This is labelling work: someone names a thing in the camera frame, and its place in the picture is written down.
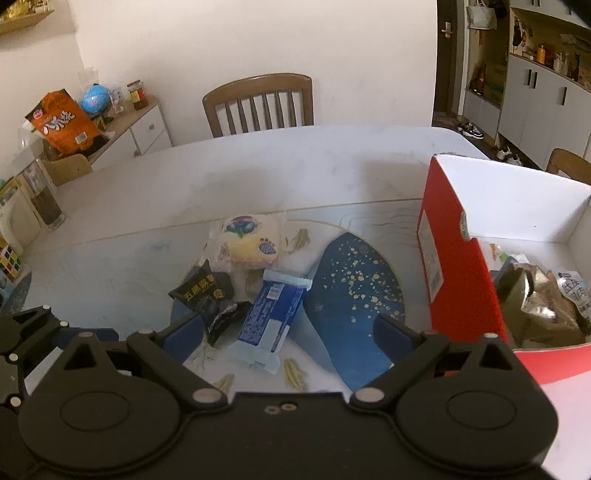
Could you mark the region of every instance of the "door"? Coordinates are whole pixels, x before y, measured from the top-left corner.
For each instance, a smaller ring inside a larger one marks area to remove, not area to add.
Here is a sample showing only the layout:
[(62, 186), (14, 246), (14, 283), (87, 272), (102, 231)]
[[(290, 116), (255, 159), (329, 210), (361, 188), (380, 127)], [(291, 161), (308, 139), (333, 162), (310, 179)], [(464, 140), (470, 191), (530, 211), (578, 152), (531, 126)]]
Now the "door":
[(542, 170), (545, 170), (548, 164), (547, 153), (562, 103), (562, 87), (562, 77), (534, 66), (530, 107), (519, 148)]
[(501, 112), (499, 133), (519, 147), (525, 119), (530, 104), (530, 84), (535, 65), (527, 60), (509, 55), (505, 99)]
[(435, 112), (449, 113), (453, 101), (453, 79), (456, 76), (456, 0), (437, 0), (437, 75)]
[(573, 82), (561, 80), (560, 106), (547, 159), (555, 148), (584, 156), (591, 134), (591, 93)]

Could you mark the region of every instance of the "wall shelf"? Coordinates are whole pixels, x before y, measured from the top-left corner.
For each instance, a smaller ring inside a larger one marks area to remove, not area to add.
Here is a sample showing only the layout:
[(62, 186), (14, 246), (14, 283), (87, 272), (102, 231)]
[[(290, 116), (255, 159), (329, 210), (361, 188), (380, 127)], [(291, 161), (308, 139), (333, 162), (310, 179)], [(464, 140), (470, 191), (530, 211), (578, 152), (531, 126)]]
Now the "wall shelf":
[(53, 10), (46, 10), (44, 12), (36, 12), (23, 17), (16, 17), (9, 20), (0, 21), (0, 35), (5, 35), (16, 30), (23, 30), (24, 28), (33, 27), (45, 17), (51, 15), (53, 12)]

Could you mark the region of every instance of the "table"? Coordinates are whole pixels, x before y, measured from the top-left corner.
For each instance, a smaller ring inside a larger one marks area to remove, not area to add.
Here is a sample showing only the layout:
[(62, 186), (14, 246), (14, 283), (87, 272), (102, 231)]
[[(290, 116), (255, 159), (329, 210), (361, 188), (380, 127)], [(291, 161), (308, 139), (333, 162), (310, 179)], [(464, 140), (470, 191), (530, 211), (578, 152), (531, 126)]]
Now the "table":
[[(112, 326), (121, 338), (161, 329), (172, 304), (166, 294), (201, 255), (211, 220), (286, 210), (291, 221), (358, 233), (388, 257), (402, 282), (407, 324), (421, 330), (430, 319), (414, 230), (430, 158), (448, 152), (484, 158), (444, 129), (304, 127), (184, 145), (93, 172), (60, 188), (68, 220), (27, 251), (33, 282), (25, 307), (48, 303), (73, 326)], [(303, 369), (313, 364), (292, 343), (281, 352)], [(221, 373), (203, 369), (199, 358), (186, 366), (209, 381)], [(311, 390), (348, 393), (330, 372), (310, 376)], [(243, 381), (234, 390), (247, 388), (250, 379)], [(575, 409), (563, 390), (545, 391)], [(545, 465), (583, 480), (582, 452), (556, 445)]]

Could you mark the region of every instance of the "cardboard box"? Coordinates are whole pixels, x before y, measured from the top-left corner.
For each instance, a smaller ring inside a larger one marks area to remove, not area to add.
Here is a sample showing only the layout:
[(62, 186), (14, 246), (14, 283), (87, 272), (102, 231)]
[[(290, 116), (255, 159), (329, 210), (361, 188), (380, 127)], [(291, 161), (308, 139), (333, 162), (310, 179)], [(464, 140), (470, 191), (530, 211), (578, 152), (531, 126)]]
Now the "cardboard box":
[[(455, 342), (486, 332), (507, 340), (489, 273), (500, 266), (491, 244), (591, 281), (590, 197), (591, 186), (542, 171), (434, 157), (417, 230), (433, 328)], [(558, 411), (555, 448), (544, 466), (560, 479), (589, 478), (591, 344), (516, 354)]]

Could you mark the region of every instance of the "white cabinet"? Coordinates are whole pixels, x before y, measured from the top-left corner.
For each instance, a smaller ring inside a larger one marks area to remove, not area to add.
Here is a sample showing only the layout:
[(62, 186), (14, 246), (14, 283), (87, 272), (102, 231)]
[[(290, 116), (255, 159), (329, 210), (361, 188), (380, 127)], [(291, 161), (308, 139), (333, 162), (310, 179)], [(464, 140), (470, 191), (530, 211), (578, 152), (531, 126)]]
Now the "white cabinet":
[(545, 170), (562, 98), (563, 78), (542, 67), (533, 68), (531, 94), (519, 148)]
[(499, 133), (542, 170), (555, 148), (582, 157), (591, 134), (591, 93), (542, 66), (509, 56)]
[(527, 60), (509, 56), (505, 99), (499, 133), (519, 147), (530, 105), (531, 82), (535, 66)]
[(563, 148), (582, 157), (591, 132), (591, 93), (573, 82), (560, 80), (560, 106), (547, 158), (550, 159), (555, 148)]
[(466, 92), (463, 115), (490, 137), (496, 137), (499, 109), (474, 92)]
[(135, 141), (138, 144), (142, 155), (150, 148), (150, 145), (154, 143), (165, 129), (164, 120), (158, 105), (153, 107), (131, 126), (131, 131), (134, 134)]
[(521, 8), (532, 12), (539, 12), (550, 17), (559, 18), (581, 27), (590, 28), (572, 9), (562, 0), (511, 0), (513, 8)]
[(122, 160), (128, 160), (139, 156), (138, 147), (135, 144), (131, 130), (127, 130), (115, 143), (107, 148), (92, 164), (92, 170), (110, 167)]
[(158, 138), (154, 141), (150, 148), (146, 150), (144, 155), (149, 155), (151, 153), (156, 153), (161, 150), (166, 150), (167, 148), (172, 147), (172, 143), (170, 142), (170, 137), (168, 136), (168, 132), (165, 130), (162, 132)]

